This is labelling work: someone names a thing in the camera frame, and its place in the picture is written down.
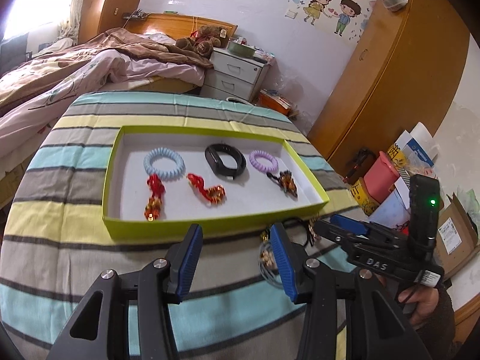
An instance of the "metal screw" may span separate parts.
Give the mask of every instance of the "metal screw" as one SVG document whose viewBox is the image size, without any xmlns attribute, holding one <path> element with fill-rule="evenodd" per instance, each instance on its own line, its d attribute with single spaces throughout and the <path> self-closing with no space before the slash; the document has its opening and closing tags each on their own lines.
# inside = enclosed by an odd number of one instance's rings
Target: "metal screw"
<svg viewBox="0 0 480 360">
<path fill-rule="evenodd" d="M 308 259 L 306 261 L 306 264 L 309 268 L 317 268 L 318 266 L 320 266 L 320 261 L 318 261 L 317 259 Z"/>
<path fill-rule="evenodd" d="M 111 279 L 114 274 L 115 271 L 113 269 L 105 269 L 105 271 L 102 272 L 101 276 L 102 279 Z"/>
<path fill-rule="evenodd" d="M 368 269 L 360 269 L 359 274 L 362 279 L 371 279 L 371 272 Z"/>
<path fill-rule="evenodd" d="M 153 266 L 157 269 L 160 269 L 160 268 L 163 268 L 167 265 L 167 261 L 166 259 L 156 259 L 154 262 L 153 262 Z"/>
</svg>

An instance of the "bed headboard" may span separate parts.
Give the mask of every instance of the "bed headboard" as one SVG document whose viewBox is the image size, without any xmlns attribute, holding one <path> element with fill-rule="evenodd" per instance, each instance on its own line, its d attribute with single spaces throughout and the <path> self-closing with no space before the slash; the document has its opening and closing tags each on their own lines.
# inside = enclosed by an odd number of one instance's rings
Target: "bed headboard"
<svg viewBox="0 0 480 360">
<path fill-rule="evenodd" d="M 225 28 L 229 38 L 237 30 L 236 25 L 226 23 L 225 21 L 171 13 L 151 13 L 146 20 L 130 19 L 125 28 L 132 33 L 141 35 L 163 32 L 170 38 L 177 40 L 178 38 L 190 36 L 197 28 L 206 24 Z"/>
</svg>

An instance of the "paper roll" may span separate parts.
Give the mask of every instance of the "paper roll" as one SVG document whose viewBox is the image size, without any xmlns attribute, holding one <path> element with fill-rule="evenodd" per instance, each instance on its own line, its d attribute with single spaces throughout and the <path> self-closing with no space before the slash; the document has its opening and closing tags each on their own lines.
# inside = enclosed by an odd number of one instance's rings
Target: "paper roll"
<svg viewBox="0 0 480 360">
<path fill-rule="evenodd" d="M 433 161 L 438 154 L 437 144 L 423 123 L 418 122 L 410 134 Z"/>
</svg>

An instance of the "barcode sticker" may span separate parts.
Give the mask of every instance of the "barcode sticker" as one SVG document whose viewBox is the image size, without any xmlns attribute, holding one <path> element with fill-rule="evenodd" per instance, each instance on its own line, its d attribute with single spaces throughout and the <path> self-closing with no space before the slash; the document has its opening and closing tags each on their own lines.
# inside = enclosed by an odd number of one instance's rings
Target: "barcode sticker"
<svg viewBox="0 0 480 360">
<path fill-rule="evenodd" d="M 420 284 L 423 284 L 424 286 L 427 286 L 427 287 L 434 288 L 437 285 L 440 278 L 441 276 L 439 274 L 436 274 L 435 272 L 425 271 L 425 273 L 423 274 L 420 280 Z"/>
<path fill-rule="evenodd" d="M 451 254 L 462 243 L 462 239 L 458 235 L 457 229 L 453 224 L 452 218 L 448 218 L 447 221 L 438 229 L 440 237 L 442 237 L 443 244 L 447 253 Z"/>
</svg>

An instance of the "pink bucket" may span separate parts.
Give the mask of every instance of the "pink bucket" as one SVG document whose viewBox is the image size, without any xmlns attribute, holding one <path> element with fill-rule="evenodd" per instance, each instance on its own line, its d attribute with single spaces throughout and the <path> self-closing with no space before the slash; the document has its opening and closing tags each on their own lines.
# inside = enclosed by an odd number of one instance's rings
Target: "pink bucket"
<svg viewBox="0 0 480 360">
<path fill-rule="evenodd" d="M 380 152 L 377 160 L 364 176 L 368 193 L 379 203 L 390 194 L 390 187 L 398 180 L 398 174 L 388 155 Z"/>
</svg>

